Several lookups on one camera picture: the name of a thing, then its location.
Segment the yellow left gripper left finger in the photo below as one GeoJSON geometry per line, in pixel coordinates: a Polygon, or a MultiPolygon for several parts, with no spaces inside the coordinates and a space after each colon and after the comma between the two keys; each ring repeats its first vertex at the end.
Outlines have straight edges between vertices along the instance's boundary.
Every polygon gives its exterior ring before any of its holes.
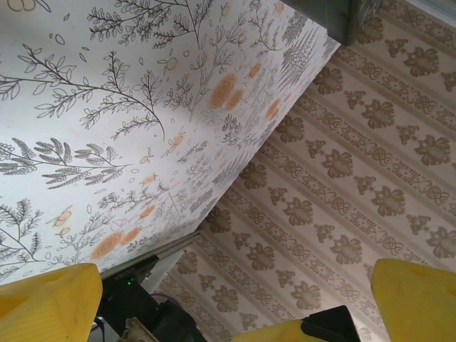
{"type": "Polygon", "coordinates": [[[82,263],[1,286],[2,341],[87,341],[103,285],[82,263]]]}

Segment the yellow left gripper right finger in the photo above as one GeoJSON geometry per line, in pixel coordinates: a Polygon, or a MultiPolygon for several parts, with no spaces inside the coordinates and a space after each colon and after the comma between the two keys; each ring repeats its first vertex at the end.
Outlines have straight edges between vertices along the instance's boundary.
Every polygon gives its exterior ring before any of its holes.
{"type": "Polygon", "coordinates": [[[455,340],[455,273],[379,259],[371,291],[391,341],[455,340]]]}

